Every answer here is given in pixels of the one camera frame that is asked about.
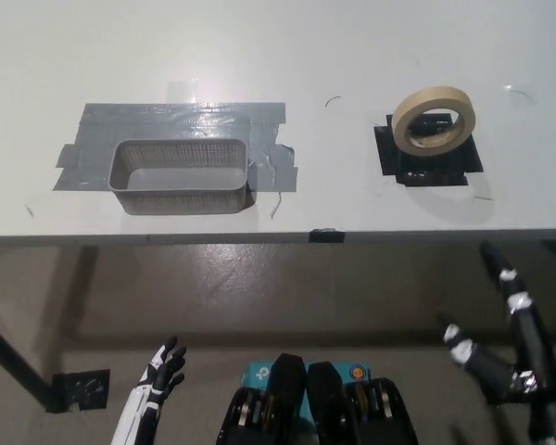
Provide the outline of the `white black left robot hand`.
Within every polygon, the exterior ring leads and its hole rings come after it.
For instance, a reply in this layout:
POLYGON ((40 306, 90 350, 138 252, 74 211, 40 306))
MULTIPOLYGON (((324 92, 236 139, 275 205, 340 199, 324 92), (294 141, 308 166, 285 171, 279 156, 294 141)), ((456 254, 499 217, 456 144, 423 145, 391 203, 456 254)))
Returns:
POLYGON ((165 400, 184 380, 186 346, 172 336, 157 350, 130 391, 111 445, 153 444, 165 400))

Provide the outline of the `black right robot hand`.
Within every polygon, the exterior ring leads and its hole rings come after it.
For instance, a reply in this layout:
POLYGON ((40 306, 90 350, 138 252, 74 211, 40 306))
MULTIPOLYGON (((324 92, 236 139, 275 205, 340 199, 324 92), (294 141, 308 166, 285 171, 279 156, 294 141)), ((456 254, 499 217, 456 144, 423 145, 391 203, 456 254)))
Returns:
POLYGON ((492 406, 526 404, 533 444, 556 444, 556 355, 550 334, 518 270, 491 243, 479 247, 512 331, 517 362, 509 364, 444 320, 442 339, 451 360, 470 375, 492 406))

